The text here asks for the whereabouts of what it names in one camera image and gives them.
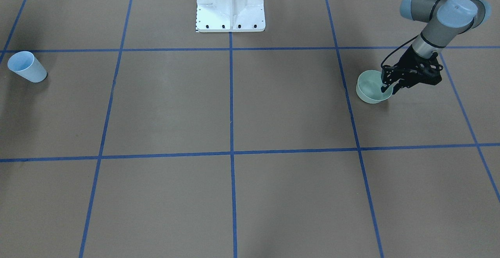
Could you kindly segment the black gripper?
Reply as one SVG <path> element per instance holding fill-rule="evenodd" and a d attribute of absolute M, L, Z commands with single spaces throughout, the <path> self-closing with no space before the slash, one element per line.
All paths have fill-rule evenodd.
<path fill-rule="evenodd" d="M 423 58 L 413 47 L 409 47 L 395 65 L 385 64 L 400 48 L 392 51 L 382 61 L 382 94 L 395 95 L 400 89 L 416 84 L 435 86 L 442 81 L 443 65 L 437 60 L 438 52 L 431 52 L 430 58 Z"/>

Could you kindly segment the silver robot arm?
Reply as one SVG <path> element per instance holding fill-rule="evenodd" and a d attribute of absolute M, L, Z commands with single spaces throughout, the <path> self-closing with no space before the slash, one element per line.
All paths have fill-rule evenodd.
<path fill-rule="evenodd" d="M 409 47 L 396 64 L 381 63 L 381 92 L 396 94 L 416 84 L 439 84 L 443 70 L 439 54 L 457 35 L 486 22 L 491 12 L 486 0 L 402 0 L 401 16 L 426 26 L 407 42 Z"/>

